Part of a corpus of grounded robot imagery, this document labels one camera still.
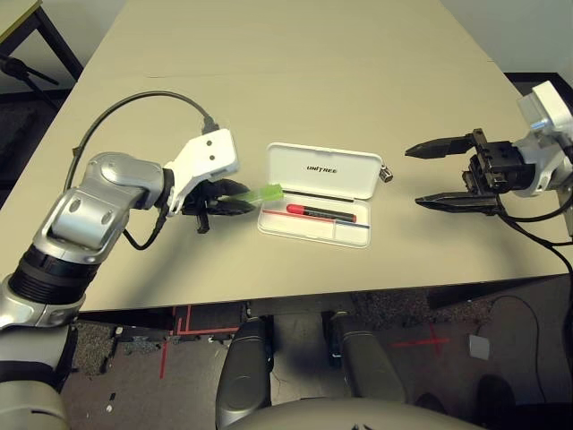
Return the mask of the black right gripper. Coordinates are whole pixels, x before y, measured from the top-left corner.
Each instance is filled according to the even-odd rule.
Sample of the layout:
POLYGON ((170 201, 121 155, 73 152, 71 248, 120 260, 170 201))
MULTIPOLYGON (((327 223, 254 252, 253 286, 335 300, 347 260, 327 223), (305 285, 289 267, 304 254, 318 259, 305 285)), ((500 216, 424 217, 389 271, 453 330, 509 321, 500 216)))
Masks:
POLYGON ((533 183, 535 165, 527 164, 511 142, 487 142, 481 129, 465 136, 418 143, 407 149, 405 156, 438 159, 470 149, 475 150, 475 155, 470 158, 468 170, 462 173, 467 193, 437 193, 415 198, 415 203, 435 211, 491 216, 501 212, 501 194, 525 190, 533 183))

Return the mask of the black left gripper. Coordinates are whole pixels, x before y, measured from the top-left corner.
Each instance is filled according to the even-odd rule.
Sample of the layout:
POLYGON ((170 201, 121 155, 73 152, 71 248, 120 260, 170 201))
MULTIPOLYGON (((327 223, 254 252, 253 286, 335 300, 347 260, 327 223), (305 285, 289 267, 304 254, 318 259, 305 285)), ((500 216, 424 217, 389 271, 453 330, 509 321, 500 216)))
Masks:
POLYGON ((197 233, 206 234, 210 231, 208 218, 212 216, 239 216, 255 210, 255 206, 241 200, 217 200, 222 196, 236 196, 249 192, 246 185, 231 179, 220 179, 215 182, 202 181, 186 195, 181 208, 181 214, 195 216, 198 221, 197 233))

